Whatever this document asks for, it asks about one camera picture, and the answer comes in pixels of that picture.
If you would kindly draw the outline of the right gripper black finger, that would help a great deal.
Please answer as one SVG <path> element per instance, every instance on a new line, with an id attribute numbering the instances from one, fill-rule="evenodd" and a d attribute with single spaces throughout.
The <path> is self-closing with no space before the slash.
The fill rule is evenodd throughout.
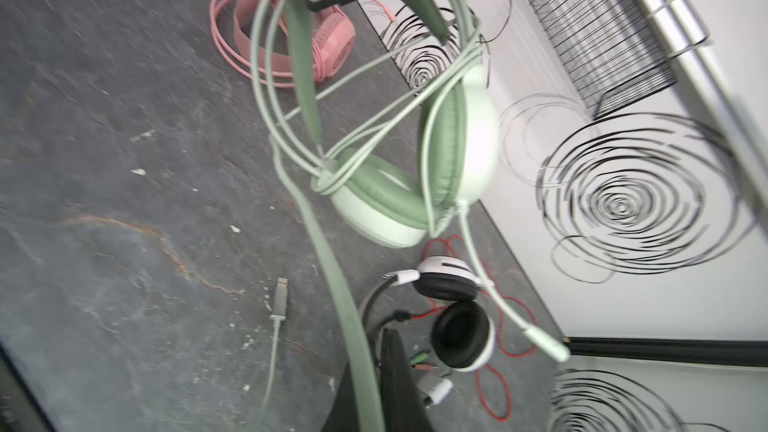
<path id="1" fill-rule="evenodd" d="M 434 431 L 416 387 L 400 334 L 388 327 L 382 332 L 381 367 L 380 393 L 386 431 Z M 344 369 L 322 431 L 361 431 L 349 366 Z"/>

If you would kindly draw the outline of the green headphones with cable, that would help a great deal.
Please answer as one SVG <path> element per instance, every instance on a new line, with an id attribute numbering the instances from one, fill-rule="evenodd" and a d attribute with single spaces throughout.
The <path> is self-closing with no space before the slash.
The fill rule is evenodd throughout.
<path id="1" fill-rule="evenodd" d="M 251 81 L 269 130 L 276 172 L 294 198 L 325 275 L 351 368 L 360 428 L 386 423 L 375 366 L 344 273 L 312 206 L 284 167 L 290 159 L 312 178 L 313 190 L 332 198 L 361 235 L 390 248 L 436 236 L 452 220 L 469 228 L 470 207 L 496 167 L 498 112 L 487 91 L 479 23 L 465 0 L 401 0 L 441 44 L 457 37 L 454 62 L 420 90 L 391 103 L 325 149 L 311 55 L 311 16 L 305 0 L 261 0 L 251 28 Z M 397 169 L 374 150 L 415 110 L 424 113 L 420 177 L 409 189 Z"/>

